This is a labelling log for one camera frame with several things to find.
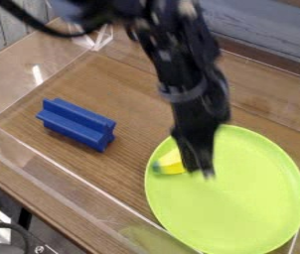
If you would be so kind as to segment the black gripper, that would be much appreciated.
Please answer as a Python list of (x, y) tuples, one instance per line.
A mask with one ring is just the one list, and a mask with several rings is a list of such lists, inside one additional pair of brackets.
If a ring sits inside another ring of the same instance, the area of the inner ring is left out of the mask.
[(208, 179), (216, 175), (214, 137), (229, 120), (229, 89), (222, 75), (161, 80), (158, 90), (168, 99), (174, 117), (176, 139), (184, 167), (201, 171)]

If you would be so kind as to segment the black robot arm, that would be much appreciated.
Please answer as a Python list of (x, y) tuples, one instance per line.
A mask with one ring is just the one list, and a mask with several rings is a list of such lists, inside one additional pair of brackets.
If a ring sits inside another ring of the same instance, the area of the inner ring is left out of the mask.
[(154, 65), (158, 90), (172, 105), (172, 137), (185, 169), (216, 174), (216, 136), (230, 119), (229, 87), (218, 67), (221, 48), (200, 0), (48, 0), (79, 32), (56, 30), (14, 0), (0, 7), (42, 33), (77, 38), (113, 23), (123, 25)]

